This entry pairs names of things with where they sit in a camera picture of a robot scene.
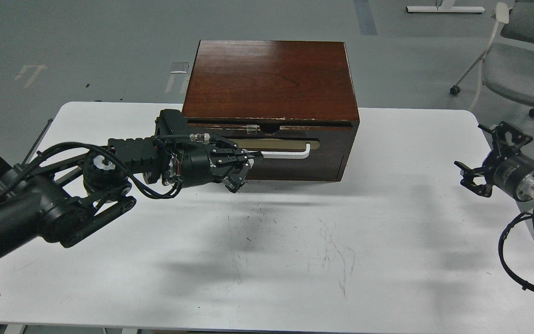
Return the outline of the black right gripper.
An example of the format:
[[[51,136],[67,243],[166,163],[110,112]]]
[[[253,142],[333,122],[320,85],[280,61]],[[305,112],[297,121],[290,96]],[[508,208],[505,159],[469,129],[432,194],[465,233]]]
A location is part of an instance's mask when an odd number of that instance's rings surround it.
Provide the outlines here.
[[[532,142],[534,137],[504,121],[491,127],[482,124],[477,127],[491,135],[492,150],[488,156],[505,158],[495,168],[493,184],[516,201],[534,199],[534,160],[521,153],[521,148]],[[474,179],[487,177],[492,172],[492,167],[470,168],[461,161],[454,161],[454,165],[461,171],[462,186],[481,197],[491,197],[492,184],[477,184]]]

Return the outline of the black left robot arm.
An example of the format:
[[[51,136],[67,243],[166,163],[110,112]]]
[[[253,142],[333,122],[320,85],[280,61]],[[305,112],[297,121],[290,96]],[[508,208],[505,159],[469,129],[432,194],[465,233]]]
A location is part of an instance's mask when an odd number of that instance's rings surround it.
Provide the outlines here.
[[[235,193],[263,158],[209,133],[56,144],[0,179],[0,258],[36,237],[76,245],[134,207],[132,187],[149,199],[208,183]]]

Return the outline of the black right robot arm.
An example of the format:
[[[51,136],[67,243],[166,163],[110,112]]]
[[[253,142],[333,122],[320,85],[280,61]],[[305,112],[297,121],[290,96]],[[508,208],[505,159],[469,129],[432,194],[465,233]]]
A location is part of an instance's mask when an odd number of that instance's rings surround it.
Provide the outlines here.
[[[534,201],[534,159],[522,152],[522,148],[533,141],[533,137],[508,122],[479,129],[491,136],[491,150],[480,167],[471,168],[461,161],[454,165],[460,169],[461,186],[481,197],[491,197],[494,187],[519,203]],[[498,241],[498,258],[506,274],[522,290],[534,293],[534,284],[520,277],[506,263],[504,247],[507,237],[517,224],[529,220],[534,239],[534,206],[531,211],[517,214],[504,228]]]

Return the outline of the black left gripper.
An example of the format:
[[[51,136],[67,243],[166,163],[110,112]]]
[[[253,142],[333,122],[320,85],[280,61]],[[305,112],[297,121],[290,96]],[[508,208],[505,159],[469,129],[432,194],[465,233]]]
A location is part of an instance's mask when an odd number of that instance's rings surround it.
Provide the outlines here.
[[[255,163],[264,156],[259,151],[248,151],[237,142],[216,134],[203,134],[203,144],[174,142],[170,149],[178,161],[176,174],[170,180],[180,180],[182,188],[221,183],[236,193],[246,182]]]

